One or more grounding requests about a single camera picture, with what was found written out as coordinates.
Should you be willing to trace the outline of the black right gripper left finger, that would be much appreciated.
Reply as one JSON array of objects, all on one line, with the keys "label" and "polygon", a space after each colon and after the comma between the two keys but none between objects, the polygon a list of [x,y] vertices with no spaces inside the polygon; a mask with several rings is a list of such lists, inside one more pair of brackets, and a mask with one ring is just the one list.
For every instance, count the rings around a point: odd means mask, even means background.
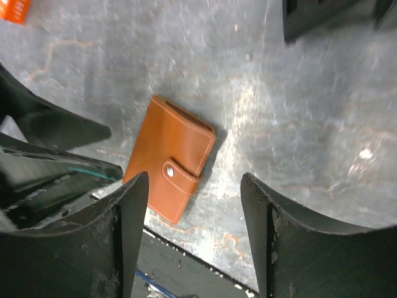
[{"label": "black right gripper left finger", "polygon": [[1,233],[2,297],[130,297],[148,201],[140,173],[49,227]]}]

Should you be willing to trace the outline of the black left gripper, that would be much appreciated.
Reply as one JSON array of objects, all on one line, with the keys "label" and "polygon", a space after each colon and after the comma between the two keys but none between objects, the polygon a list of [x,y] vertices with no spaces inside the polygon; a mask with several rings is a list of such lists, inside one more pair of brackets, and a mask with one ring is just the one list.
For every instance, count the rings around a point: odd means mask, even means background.
[{"label": "black left gripper", "polygon": [[1,66],[1,122],[7,116],[29,143],[1,134],[3,232],[34,227],[121,179],[118,165],[65,152],[110,138],[109,127],[35,95]]}]

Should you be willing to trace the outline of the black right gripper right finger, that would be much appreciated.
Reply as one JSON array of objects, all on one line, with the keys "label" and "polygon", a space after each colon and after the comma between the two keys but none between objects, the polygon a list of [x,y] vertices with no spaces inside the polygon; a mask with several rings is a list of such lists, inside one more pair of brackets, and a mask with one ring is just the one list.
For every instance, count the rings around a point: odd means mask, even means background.
[{"label": "black right gripper right finger", "polygon": [[315,212],[251,173],[241,203],[261,297],[395,297],[396,227]]}]

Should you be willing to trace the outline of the tan leather card holder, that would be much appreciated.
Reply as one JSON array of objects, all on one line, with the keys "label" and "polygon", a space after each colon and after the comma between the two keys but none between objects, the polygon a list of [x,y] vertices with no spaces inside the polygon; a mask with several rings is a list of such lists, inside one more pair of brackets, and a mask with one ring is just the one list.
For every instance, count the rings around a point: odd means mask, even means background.
[{"label": "tan leather card holder", "polygon": [[201,180],[216,140],[213,127],[165,97],[154,95],[123,178],[149,177],[148,207],[177,224]]}]

